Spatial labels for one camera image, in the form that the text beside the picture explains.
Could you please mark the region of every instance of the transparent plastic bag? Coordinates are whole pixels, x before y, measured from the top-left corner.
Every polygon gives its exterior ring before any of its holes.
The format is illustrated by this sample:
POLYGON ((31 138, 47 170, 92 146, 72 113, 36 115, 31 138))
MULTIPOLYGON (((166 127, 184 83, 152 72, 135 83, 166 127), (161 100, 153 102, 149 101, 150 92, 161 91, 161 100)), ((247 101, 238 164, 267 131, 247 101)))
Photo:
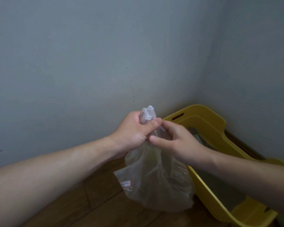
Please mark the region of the transparent plastic bag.
MULTIPOLYGON (((140 113, 140 123, 156 118, 148 106, 140 113)), ((170 139, 163 127, 153 135, 170 139)), ((125 156, 126 167, 114 172, 126 196, 144 207, 166 212, 181 212, 193 205, 195 188, 185 164, 171 153, 148 142, 125 156)))

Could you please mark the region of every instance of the gray wall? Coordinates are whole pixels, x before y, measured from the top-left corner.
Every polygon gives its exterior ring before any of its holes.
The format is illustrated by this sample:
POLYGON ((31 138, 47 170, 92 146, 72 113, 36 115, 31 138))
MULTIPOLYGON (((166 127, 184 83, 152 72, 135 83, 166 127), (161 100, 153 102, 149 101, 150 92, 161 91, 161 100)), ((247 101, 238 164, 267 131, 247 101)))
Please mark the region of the gray wall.
POLYGON ((225 0, 0 0, 0 166, 193 102, 225 0))
POLYGON ((284 160, 284 0, 228 0, 198 102, 260 154, 284 160))

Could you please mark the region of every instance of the wooden floor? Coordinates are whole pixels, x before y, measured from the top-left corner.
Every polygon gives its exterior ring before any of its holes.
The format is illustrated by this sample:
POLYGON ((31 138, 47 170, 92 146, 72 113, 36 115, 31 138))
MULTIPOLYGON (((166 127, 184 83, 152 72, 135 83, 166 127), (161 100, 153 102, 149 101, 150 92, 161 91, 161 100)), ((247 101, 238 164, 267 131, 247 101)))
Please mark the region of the wooden floor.
POLYGON ((144 208, 125 196, 113 174, 123 167, 123 159, 109 162, 21 227, 232 226, 217 221, 196 195, 193 197, 193 207, 182 213, 164 213, 144 208))

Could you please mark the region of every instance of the label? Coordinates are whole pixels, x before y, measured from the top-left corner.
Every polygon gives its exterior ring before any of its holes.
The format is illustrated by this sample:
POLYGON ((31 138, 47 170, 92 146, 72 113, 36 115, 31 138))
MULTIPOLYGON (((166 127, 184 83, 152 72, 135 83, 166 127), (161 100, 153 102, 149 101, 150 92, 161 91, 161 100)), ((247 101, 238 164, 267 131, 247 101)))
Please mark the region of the label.
POLYGON ((120 185, 121 185, 123 188, 127 188, 127 187, 130 187, 130 186, 131 186, 131 182, 130 182, 130 180, 124 181, 124 182, 120 182, 120 185))

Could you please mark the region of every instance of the right hand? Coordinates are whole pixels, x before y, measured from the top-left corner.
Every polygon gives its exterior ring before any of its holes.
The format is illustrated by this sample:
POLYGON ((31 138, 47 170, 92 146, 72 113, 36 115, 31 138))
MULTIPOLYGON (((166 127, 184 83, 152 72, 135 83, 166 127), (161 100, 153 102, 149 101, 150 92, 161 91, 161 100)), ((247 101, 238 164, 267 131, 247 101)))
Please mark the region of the right hand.
POLYGON ((185 127, 170 121, 162 121, 162 126, 173 140, 151 136, 149 141, 153 145, 171 151, 176 159, 190 166, 198 166, 208 158, 210 149, 199 143, 185 127))

